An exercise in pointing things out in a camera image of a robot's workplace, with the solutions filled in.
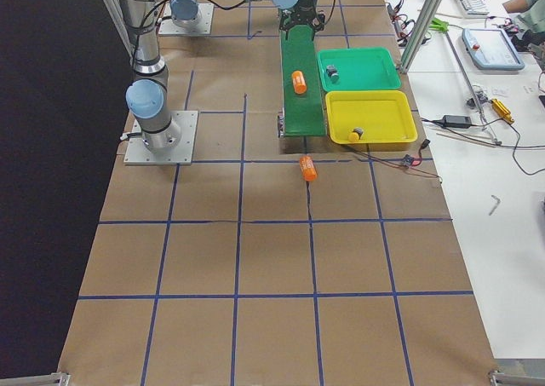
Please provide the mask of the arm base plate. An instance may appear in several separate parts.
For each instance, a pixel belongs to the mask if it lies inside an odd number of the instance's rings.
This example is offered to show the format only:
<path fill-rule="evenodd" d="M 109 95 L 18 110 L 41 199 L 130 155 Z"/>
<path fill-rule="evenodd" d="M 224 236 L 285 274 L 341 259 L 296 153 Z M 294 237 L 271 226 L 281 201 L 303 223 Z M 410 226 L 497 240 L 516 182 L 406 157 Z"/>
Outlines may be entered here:
<path fill-rule="evenodd" d="M 127 165 L 190 165 L 198 127 L 198 111 L 171 111 L 169 127 L 157 134 L 141 130 L 134 120 L 133 133 L 124 154 Z"/>
<path fill-rule="evenodd" d="M 192 19 L 183 19 L 171 11 L 167 3 L 158 27 L 160 37 L 202 37 L 211 33 L 214 5 L 198 3 L 198 11 Z"/>

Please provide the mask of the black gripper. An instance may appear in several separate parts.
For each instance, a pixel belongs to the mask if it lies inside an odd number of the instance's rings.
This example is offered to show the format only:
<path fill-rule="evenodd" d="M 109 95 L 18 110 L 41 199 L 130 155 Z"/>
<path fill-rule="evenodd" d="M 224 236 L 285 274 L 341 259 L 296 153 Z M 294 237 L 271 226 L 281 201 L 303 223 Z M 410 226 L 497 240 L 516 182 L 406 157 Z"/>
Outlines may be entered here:
<path fill-rule="evenodd" d="M 323 11 L 317 11 L 318 0 L 299 0 L 290 9 L 280 11 L 279 30 L 289 32 L 295 26 L 309 26 L 313 32 L 323 31 L 326 16 Z"/>

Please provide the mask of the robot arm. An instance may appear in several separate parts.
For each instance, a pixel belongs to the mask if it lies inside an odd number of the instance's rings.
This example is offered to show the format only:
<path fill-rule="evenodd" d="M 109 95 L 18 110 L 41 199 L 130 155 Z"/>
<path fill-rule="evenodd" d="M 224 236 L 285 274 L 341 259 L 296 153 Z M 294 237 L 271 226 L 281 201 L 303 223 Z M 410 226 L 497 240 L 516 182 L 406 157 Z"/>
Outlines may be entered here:
<path fill-rule="evenodd" d="M 318 10 L 318 0 L 233 1 L 230 10 L 261 1 L 271 2 L 277 10 L 278 47 L 256 61 L 258 66 L 270 62 L 281 72 L 283 110 L 278 117 L 279 136 L 325 135 L 314 38 L 329 19 Z M 188 111 L 167 108 L 169 71 L 158 37 L 164 28 L 175 37 L 209 33 L 218 0 L 118 0 L 118 7 L 134 74 L 125 98 L 140 127 L 141 147 L 153 155 L 191 147 L 196 132 L 182 121 L 196 119 Z"/>

